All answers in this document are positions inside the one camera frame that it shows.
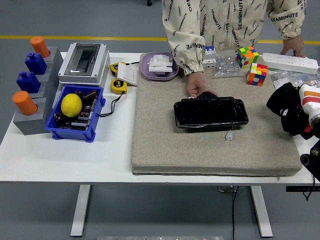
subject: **blue plastic bin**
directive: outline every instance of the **blue plastic bin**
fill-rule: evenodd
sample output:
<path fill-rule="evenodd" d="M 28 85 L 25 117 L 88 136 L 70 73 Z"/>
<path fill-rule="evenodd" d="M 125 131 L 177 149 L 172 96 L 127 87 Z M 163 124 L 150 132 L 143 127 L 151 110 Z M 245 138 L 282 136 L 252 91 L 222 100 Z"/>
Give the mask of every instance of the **blue plastic bin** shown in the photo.
<path fill-rule="evenodd" d="M 93 114 L 87 130 L 57 128 L 57 122 L 54 119 L 54 114 L 61 112 L 61 102 L 64 99 L 64 97 L 68 94 L 74 94 L 76 92 L 82 92 L 85 95 L 93 90 L 98 91 L 98 99 L 94 107 Z M 103 98 L 103 91 L 104 89 L 102 87 L 83 86 L 83 85 L 65 85 L 62 88 L 61 94 L 58 100 L 56 101 L 56 104 L 51 112 L 51 115 L 48 121 L 44 126 L 44 129 L 50 131 L 52 133 L 52 138 L 56 140 L 75 139 L 75 140 L 84 140 L 87 143 L 92 143 L 96 136 L 95 130 L 100 117 L 101 109 L 106 103 L 106 100 Z"/>

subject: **jacket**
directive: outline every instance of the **jacket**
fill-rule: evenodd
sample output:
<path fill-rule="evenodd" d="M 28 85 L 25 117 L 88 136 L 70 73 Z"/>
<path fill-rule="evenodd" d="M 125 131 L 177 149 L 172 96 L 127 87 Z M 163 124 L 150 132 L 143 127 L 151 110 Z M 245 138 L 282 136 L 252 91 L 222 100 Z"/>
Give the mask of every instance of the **jacket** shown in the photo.
<path fill-rule="evenodd" d="M 216 51 L 254 46 L 264 16 L 283 39 L 301 33 L 306 0 L 162 0 L 162 22 L 168 43 L 184 74 L 203 72 L 206 46 Z"/>

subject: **gray floor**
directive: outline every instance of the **gray floor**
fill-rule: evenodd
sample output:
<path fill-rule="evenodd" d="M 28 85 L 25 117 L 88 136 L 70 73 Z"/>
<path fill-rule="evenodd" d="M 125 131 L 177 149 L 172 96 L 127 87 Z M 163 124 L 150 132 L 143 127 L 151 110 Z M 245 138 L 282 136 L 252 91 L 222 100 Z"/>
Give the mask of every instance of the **gray floor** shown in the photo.
<path fill-rule="evenodd" d="M 308 0 L 302 26 L 306 41 L 319 41 L 320 6 Z M 165 37 L 161 1 L 153 0 L 2 0 L 0 36 Z M 261 39 L 279 40 L 266 19 Z M 46 40 L 66 52 L 77 40 Z M 165 41 L 96 41 L 111 52 L 170 51 Z M 281 44 L 258 44 L 259 53 L 279 53 Z M 16 79 L 27 70 L 24 59 L 33 49 L 28 39 L 0 39 L 0 142 L 15 112 Z M 320 61 L 320 46 L 305 45 L 309 58 Z M 56 183 L 0 184 L 0 240 L 69 239 L 79 186 Z M 262 186 L 274 240 L 318 240 L 319 194 L 306 201 L 285 186 Z M 82 239 L 98 236 L 223 236 L 232 238 L 232 198 L 215 186 L 95 185 L 90 193 Z M 235 239 L 260 239 L 248 187 L 235 203 Z"/>

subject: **yellow lemon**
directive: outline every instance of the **yellow lemon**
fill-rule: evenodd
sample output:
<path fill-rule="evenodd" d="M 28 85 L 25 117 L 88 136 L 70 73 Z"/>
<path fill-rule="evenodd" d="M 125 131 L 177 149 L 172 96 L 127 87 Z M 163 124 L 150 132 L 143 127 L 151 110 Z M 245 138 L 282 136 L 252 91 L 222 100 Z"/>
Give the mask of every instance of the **yellow lemon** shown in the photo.
<path fill-rule="evenodd" d="M 81 109 L 82 102 L 77 94 L 69 93 L 62 99 L 61 111 L 65 116 L 74 118 L 81 112 Z"/>

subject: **rubik's cube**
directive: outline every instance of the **rubik's cube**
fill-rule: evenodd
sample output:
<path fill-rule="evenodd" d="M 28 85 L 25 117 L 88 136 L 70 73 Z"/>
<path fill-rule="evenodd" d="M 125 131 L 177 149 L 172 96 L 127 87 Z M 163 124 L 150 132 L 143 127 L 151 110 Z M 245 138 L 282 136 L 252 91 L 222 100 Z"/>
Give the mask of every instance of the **rubik's cube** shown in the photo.
<path fill-rule="evenodd" d="M 240 68 L 245 69 L 250 67 L 250 64 L 255 63 L 258 60 L 259 53 L 253 48 L 253 46 L 240 48 L 236 55 L 236 60 L 240 65 Z"/>
<path fill-rule="evenodd" d="M 246 74 L 247 84 L 254 86 L 262 86 L 266 79 L 268 66 L 253 62 Z"/>

